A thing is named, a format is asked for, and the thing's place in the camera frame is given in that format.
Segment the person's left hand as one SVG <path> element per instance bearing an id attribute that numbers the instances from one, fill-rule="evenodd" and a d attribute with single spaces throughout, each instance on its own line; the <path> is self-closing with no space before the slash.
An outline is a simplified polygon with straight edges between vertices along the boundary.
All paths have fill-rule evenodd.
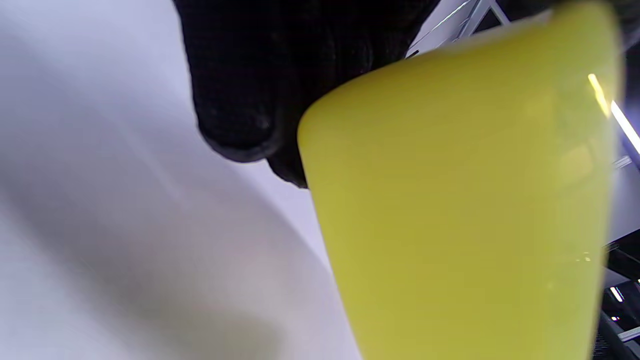
<path id="1" fill-rule="evenodd" d="M 315 101 L 406 57 L 437 0 L 175 0 L 199 134 L 300 189 Z"/>

